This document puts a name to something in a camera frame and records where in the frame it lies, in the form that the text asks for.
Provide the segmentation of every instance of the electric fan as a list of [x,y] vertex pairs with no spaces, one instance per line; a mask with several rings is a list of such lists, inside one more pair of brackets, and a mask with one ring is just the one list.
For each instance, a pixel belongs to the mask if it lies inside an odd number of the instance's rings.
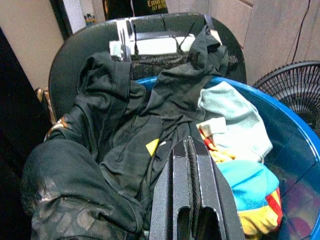
[[280,67],[253,86],[287,105],[320,136],[320,61]]

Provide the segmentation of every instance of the folded cloth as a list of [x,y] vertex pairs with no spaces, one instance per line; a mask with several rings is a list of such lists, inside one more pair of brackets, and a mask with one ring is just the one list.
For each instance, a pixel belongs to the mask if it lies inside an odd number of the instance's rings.
[[264,162],[273,147],[264,122],[256,107],[236,89],[226,82],[203,89],[198,107],[205,110],[205,120],[225,117],[226,132],[212,135],[218,147],[231,150],[236,160]]
[[276,230],[283,216],[277,177],[259,162],[227,161],[217,166],[232,189],[248,239]]

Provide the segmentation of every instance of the black power cord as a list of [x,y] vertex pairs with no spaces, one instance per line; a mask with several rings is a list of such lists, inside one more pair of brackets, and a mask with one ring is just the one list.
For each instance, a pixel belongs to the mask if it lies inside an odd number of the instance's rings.
[[308,0],[308,7],[306,8],[306,11],[304,13],[304,16],[302,18],[302,21],[301,21],[301,24],[300,24],[300,27],[299,27],[298,38],[297,38],[297,41],[296,41],[295,50],[294,50],[294,54],[293,54],[293,57],[292,57],[292,63],[295,61],[295,58],[296,58],[296,54],[297,54],[297,50],[298,50],[298,46],[299,46],[300,35],[301,35],[301,31],[302,31],[302,26],[304,24],[304,21],[306,19],[306,16],[307,16],[308,12],[309,12],[310,4],[311,4],[311,0]]

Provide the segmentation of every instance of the blue container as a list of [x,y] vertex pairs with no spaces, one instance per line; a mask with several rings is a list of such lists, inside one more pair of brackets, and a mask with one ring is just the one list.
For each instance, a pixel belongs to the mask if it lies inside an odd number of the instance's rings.
[[[156,77],[139,80],[151,89]],[[273,97],[240,82],[214,77],[206,88],[226,81],[259,111],[273,144],[265,165],[280,181],[283,219],[266,239],[320,240],[320,139],[293,111]]]

